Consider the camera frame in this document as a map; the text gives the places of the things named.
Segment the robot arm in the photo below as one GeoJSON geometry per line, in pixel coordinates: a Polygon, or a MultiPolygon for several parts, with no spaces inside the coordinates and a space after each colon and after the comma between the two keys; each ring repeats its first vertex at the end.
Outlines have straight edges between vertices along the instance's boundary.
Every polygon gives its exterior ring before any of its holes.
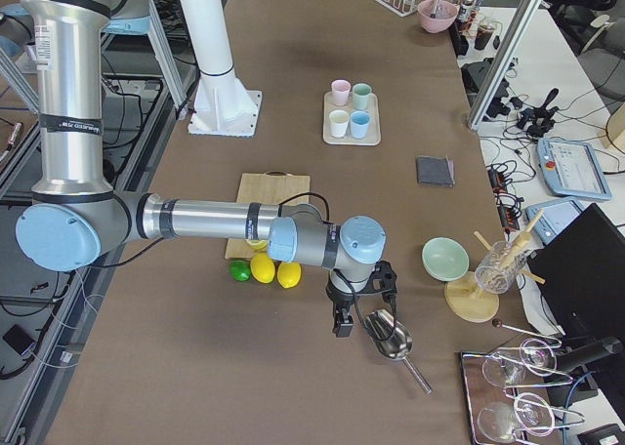
{"type": "Polygon", "coordinates": [[[129,242],[176,237],[266,241],[269,256],[327,270],[333,331],[360,324],[375,339],[385,331],[359,300],[396,305],[396,274],[382,254],[386,234],[366,216],[342,224],[302,194],[276,204],[165,199],[148,191],[154,173],[134,160],[130,184],[104,176],[101,35],[149,31],[150,0],[21,0],[34,21],[41,179],[17,219],[21,251],[34,263],[67,272],[96,266],[129,242]]]}

